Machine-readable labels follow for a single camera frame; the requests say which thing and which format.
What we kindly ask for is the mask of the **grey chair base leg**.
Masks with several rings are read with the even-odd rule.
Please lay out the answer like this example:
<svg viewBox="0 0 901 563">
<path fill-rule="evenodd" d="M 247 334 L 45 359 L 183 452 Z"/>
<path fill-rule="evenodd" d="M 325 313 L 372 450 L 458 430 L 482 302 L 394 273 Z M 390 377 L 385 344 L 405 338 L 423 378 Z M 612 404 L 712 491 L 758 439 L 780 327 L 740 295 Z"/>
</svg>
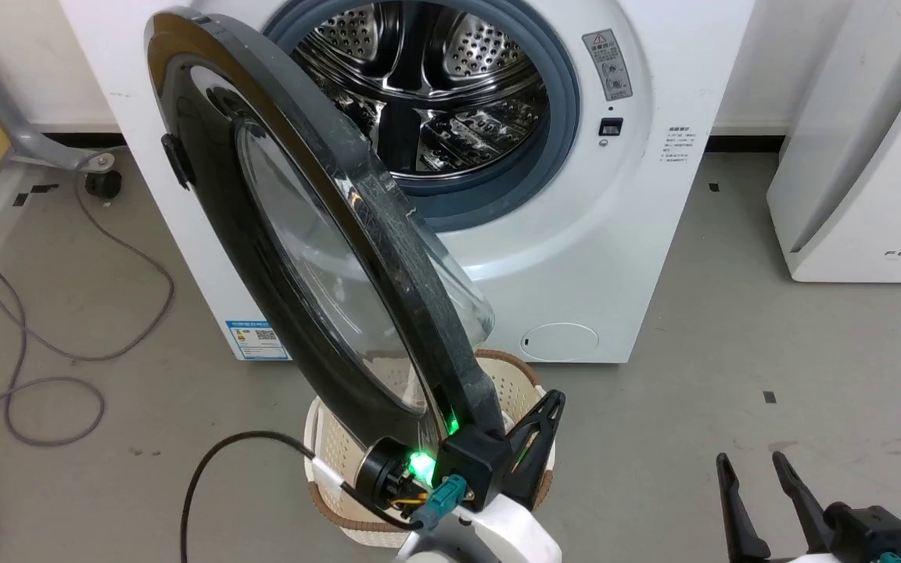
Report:
<svg viewBox="0 0 901 563">
<path fill-rule="evenodd" d="M 52 138 L 30 124 L 0 81 L 0 126 L 12 146 L 11 160 L 57 170 L 107 174 L 123 146 L 110 149 L 76 149 Z"/>
</svg>

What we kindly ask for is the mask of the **white brown-rimmed laundry basket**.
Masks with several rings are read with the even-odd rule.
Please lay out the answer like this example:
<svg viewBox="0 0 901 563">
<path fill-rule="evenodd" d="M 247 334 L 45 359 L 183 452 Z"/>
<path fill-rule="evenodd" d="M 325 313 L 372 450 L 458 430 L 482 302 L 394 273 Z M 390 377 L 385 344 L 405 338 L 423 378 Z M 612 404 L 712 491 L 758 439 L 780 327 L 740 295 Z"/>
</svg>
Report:
<svg viewBox="0 0 901 563">
<path fill-rule="evenodd" d="M 496 385 L 505 428 L 511 430 L 522 415 L 546 395 L 546 389 L 540 384 L 533 368 L 510 353 L 478 350 L 476 357 L 479 366 Z M 307 411 L 303 444 L 314 451 L 322 464 L 344 477 L 348 483 L 354 483 L 364 459 L 364 448 L 354 441 L 319 398 L 312 400 Z M 303 466 L 312 504 L 347 538 L 366 547 L 397 551 L 403 546 L 407 532 L 372 515 L 343 492 L 339 485 L 326 482 L 325 471 L 317 464 L 305 461 Z"/>
</svg>

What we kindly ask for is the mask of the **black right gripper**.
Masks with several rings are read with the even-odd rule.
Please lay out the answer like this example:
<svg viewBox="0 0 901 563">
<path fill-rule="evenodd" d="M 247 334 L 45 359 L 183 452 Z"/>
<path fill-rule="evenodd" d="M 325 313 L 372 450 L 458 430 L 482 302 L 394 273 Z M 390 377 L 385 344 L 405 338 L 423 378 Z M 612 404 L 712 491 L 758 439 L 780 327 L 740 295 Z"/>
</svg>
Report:
<svg viewBox="0 0 901 563">
<path fill-rule="evenodd" d="M 716 478 L 729 563 L 901 563 L 901 519 L 880 505 L 826 509 L 803 482 L 783 451 L 772 462 L 791 499 L 808 551 L 793 558 L 771 558 L 740 495 L 740 482 L 727 454 L 716 456 Z"/>
</svg>

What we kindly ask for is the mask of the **black round glass washer door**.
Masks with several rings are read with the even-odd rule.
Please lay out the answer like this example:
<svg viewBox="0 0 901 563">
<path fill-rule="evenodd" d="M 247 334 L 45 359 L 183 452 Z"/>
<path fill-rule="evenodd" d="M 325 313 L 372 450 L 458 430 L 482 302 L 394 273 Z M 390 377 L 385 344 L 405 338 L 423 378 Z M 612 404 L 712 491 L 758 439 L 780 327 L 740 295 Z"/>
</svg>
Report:
<svg viewBox="0 0 901 563">
<path fill-rule="evenodd" d="M 354 122 L 260 33 L 171 7 L 146 28 L 162 147 L 257 309 L 354 438 L 505 435 L 485 296 Z"/>
</svg>

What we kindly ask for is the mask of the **blue energy label sticker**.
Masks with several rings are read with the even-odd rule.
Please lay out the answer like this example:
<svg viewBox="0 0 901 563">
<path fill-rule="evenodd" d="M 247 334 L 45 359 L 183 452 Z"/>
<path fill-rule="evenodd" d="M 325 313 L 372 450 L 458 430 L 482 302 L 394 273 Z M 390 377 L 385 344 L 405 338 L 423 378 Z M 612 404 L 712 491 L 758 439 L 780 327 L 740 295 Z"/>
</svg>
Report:
<svg viewBox="0 0 901 563">
<path fill-rule="evenodd" d="M 228 341 L 244 361 L 291 361 L 267 321 L 226 321 Z"/>
</svg>

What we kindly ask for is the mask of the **black chair caster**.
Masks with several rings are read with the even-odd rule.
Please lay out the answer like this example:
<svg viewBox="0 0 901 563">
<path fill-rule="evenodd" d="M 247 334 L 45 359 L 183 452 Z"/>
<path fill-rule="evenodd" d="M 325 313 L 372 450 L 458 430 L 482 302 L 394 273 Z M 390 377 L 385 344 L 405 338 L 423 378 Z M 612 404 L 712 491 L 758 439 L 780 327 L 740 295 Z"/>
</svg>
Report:
<svg viewBox="0 0 901 563">
<path fill-rule="evenodd" d="M 117 170 L 108 170 L 104 174 L 87 174 L 84 189 L 97 199 L 112 200 L 122 190 L 123 178 Z"/>
</svg>

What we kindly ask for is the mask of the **white front-load washing machine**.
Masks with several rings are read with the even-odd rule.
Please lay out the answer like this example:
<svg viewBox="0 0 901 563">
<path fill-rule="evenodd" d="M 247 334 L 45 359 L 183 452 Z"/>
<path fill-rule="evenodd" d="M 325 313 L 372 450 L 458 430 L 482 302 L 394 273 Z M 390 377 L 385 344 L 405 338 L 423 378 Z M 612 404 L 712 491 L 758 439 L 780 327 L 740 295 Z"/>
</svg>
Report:
<svg viewBox="0 0 901 563">
<path fill-rule="evenodd" d="M 573 147 L 548 186 L 514 213 L 437 231 L 490 299 L 486 348 L 526 361 L 521 338 L 550 323 L 594 329 L 578 363 L 625 364 L 635 346 L 683 213 L 756 0 L 528 0 L 562 39 L 578 77 Z M 173 195 L 150 146 L 158 109 L 146 102 L 145 22 L 188 6 L 235 17 L 258 32 L 279 0 L 60 0 L 162 217 L 228 341 L 226 321 L 265 321 L 222 252 L 203 243 L 198 206 Z M 634 95 L 605 100 L 582 36 L 612 29 Z M 601 118 L 623 118 L 600 138 Z"/>
</svg>

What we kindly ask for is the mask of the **white air purifier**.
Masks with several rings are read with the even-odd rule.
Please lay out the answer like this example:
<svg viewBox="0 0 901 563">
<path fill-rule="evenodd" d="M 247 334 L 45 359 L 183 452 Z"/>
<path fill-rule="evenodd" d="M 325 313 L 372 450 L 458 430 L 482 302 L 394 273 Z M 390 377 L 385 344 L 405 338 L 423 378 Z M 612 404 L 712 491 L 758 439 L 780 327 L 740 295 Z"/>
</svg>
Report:
<svg viewBox="0 0 901 563">
<path fill-rule="evenodd" d="M 766 203 L 790 277 L 901 284 L 901 0 L 854 0 Z"/>
</svg>

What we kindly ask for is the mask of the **grey rubber door gasket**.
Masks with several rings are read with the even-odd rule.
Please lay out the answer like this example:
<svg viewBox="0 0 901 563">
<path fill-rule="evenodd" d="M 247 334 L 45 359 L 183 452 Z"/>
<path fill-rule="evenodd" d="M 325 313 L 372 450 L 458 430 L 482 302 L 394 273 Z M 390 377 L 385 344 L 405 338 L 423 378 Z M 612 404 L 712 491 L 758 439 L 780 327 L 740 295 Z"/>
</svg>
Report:
<svg viewBox="0 0 901 563">
<path fill-rule="evenodd" d="M 258 29 L 298 63 L 294 54 L 297 44 L 316 23 L 346 9 L 385 1 L 279 0 Z M 542 192 L 571 152 L 580 118 L 579 83 L 571 57 L 558 33 L 528 0 L 412 1 L 447 5 L 504 28 L 546 82 L 548 114 L 533 138 L 514 156 L 489 170 L 450 181 L 404 181 L 389 172 L 436 231 L 460 231 L 500 220 Z"/>
</svg>

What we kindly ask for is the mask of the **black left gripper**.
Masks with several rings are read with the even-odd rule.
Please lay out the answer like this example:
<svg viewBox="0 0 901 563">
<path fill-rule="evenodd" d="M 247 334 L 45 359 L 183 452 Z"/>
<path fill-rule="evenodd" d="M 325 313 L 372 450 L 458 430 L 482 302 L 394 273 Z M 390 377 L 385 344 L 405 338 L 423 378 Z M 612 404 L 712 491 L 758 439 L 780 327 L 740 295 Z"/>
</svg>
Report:
<svg viewBox="0 0 901 563">
<path fill-rule="evenodd" d="M 500 491 L 535 510 L 564 407 L 565 393 L 551 389 L 507 435 L 465 425 L 444 439 L 436 452 L 411 452 L 408 470 L 432 489 L 451 476 L 463 478 L 462 506 L 472 512 L 485 510 Z"/>
</svg>

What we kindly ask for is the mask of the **white oval filter cover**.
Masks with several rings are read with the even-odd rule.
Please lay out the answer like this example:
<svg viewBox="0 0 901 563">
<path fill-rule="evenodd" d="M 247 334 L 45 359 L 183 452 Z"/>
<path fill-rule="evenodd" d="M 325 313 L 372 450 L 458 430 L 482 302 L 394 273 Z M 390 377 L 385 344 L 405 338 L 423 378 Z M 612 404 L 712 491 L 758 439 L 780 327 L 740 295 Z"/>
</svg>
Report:
<svg viewBox="0 0 901 563">
<path fill-rule="evenodd" d="M 544 363 L 583 361 L 597 348 L 597 332 L 576 323 L 539 325 L 521 338 L 521 351 L 530 359 Z"/>
</svg>

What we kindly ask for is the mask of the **steel perforated washer drum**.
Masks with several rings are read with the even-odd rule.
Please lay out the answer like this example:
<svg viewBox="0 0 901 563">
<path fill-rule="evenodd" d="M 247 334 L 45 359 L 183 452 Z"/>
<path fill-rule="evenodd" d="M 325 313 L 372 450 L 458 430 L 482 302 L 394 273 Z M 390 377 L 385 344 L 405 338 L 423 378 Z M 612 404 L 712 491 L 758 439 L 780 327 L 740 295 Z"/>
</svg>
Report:
<svg viewBox="0 0 901 563">
<path fill-rule="evenodd" d="M 519 153 L 546 82 L 504 28 L 447 5 L 386 0 L 312 26 L 296 59 L 404 181 L 450 181 Z"/>
</svg>

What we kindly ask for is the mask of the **grey warning sticker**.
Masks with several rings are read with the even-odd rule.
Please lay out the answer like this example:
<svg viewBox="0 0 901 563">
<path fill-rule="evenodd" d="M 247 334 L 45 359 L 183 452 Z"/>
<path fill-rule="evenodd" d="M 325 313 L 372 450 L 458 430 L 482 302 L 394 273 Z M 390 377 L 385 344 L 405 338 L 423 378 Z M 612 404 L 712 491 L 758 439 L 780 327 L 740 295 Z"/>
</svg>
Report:
<svg viewBox="0 0 901 563">
<path fill-rule="evenodd" d="M 613 29 L 604 29 L 582 36 L 583 45 L 594 62 L 598 79 L 601 82 L 605 100 L 616 101 L 629 99 L 634 95 L 633 86 L 630 85 L 628 66 L 621 46 Z"/>
</svg>

